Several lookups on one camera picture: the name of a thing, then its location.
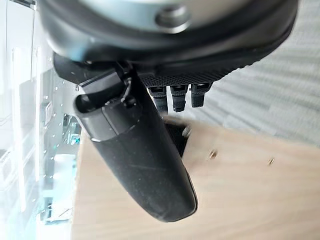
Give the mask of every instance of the screw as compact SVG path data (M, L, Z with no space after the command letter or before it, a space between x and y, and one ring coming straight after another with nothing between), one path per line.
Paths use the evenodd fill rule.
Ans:
M216 150L212 150L209 155L210 159L216 158L217 154L218 154L218 152Z
M270 166L271 164L274 163L274 161L275 161L275 159L274 159L274 158L271 158L271 159L268 161L268 165Z

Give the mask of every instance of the gray carpet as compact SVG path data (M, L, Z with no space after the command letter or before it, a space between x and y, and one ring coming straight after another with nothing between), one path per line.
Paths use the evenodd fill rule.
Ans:
M188 93L178 115L320 146L320 1L302 0L280 48L216 82L203 108L191 108Z

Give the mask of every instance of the light wood surface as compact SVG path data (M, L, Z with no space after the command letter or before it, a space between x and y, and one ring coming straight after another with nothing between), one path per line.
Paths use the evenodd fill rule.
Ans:
M320 149L193 123L183 163L198 210L159 222L129 197L83 137L72 239L320 239Z

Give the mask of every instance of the white wall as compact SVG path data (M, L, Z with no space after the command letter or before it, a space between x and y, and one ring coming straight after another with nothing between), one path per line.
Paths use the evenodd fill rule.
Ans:
M0 95L4 92L5 79L5 63L6 63L6 18L7 18L7 1L0 0Z

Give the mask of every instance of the small hole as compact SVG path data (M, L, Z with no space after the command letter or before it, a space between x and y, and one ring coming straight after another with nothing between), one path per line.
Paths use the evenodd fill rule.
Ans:
M190 18L186 6L172 5L163 8L156 15L155 23L164 33L177 34L188 28Z

